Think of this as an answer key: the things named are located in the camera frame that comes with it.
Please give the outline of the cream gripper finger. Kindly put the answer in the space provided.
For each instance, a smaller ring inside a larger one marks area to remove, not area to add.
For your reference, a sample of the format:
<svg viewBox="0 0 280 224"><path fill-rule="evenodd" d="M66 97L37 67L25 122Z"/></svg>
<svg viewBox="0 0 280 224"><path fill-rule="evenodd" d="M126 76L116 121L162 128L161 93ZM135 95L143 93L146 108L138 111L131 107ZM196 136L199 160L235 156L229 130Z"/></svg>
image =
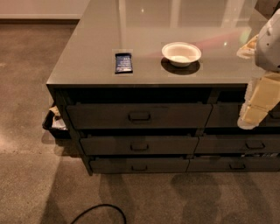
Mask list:
<svg viewBox="0 0 280 224"><path fill-rule="evenodd" d="M236 53L236 55L242 59L250 59L256 54L256 42L258 40L258 35L255 35L251 40L249 40L244 46L242 46Z"/></svg>

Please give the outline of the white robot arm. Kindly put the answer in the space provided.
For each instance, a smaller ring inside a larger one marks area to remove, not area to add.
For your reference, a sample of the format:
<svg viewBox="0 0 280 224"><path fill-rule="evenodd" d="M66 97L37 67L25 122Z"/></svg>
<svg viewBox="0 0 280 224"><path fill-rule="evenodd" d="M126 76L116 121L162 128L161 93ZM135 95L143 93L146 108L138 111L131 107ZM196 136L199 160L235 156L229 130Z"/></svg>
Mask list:
<svg viewBox="0 0 280 224"><path fill-rule="evenodd" d="M249 81L237 121L239 128L252 130L280 102L280 9L236 55L254 58L255 64L265 71L261 78Z"/></svg>

